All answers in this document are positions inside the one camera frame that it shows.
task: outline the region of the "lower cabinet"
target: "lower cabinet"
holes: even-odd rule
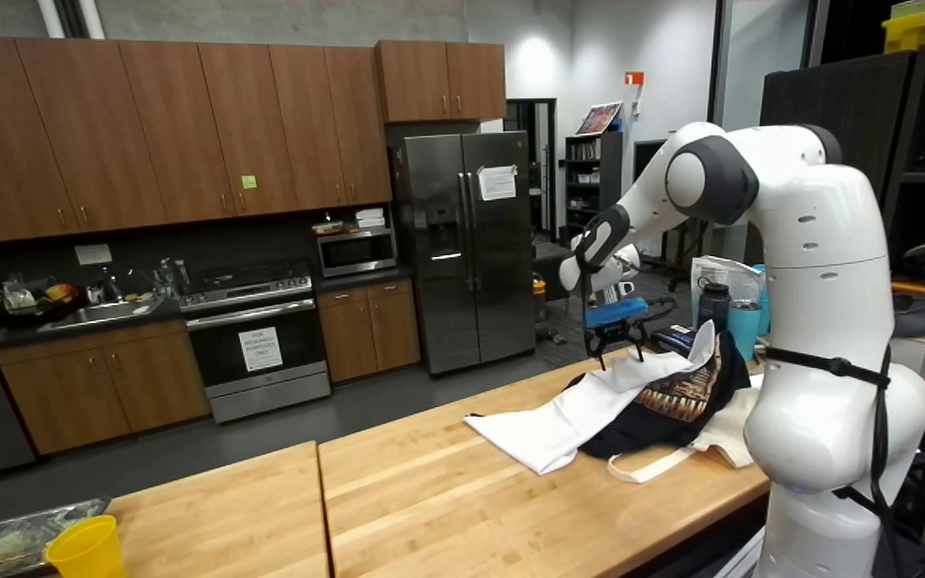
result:
[[[0,369],[40,456],[209,414],[184,321],[4,347]]]
[[[320,291],[329,381],[345,381],[419,361],[410,284],[371,284]]]

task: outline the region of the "wooden countertop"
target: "wooden countertop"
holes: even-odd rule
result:
[[[327,575],[317,450],[298,442],[115,497],[127,575]]]
[[[647,485],[588,456],[533,474],[463,423],[535,407],[581,369],[590,363],[320,442],[332,575],[621,575],[768,490],[762,470],[711,452]]]

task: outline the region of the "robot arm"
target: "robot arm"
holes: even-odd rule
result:
[[[925,430],[925,379],[882,363],[893,302],[874,191],[829,151],[800,126],[685,126],[558,266],[567,289],[605,287],[620,249],[691,216],[759,225],[772,357],[746,423],[771,478],[753,575],[871,575],[880,521],[865,500],[894,497]]]

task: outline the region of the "microwave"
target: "microwave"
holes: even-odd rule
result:
[[[315,238],[320,275],[355,275],[397,266],[393,227],[355,227]]]

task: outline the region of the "pipe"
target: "pipe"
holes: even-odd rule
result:
[[[78,7],[80,7],[80,17],[83,17],[87,39],[107,39],[97,0],[78,0]]]
[[[58,18],[55,0],[39,0],[49,39],[63,39],[63,24]]]

